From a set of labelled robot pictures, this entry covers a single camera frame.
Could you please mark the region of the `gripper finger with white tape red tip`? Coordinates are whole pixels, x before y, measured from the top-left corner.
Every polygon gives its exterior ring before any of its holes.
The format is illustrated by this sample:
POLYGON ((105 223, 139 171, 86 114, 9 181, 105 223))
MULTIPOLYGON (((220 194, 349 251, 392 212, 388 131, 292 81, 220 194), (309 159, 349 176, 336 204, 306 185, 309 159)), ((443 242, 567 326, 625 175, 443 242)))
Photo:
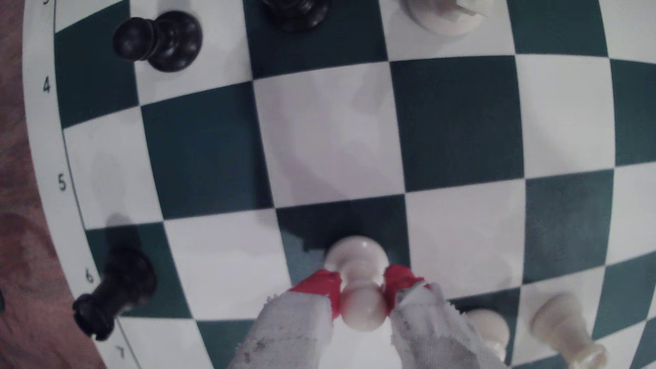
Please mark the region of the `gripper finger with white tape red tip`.
POLYGON ((392 345, 402 368, 507 368, 437 282, 391 264, 383 273, 392 345))
POLYGON ((267 299, 229 368, 318 368, 340 315, 340 273, 318 270, 267 299))

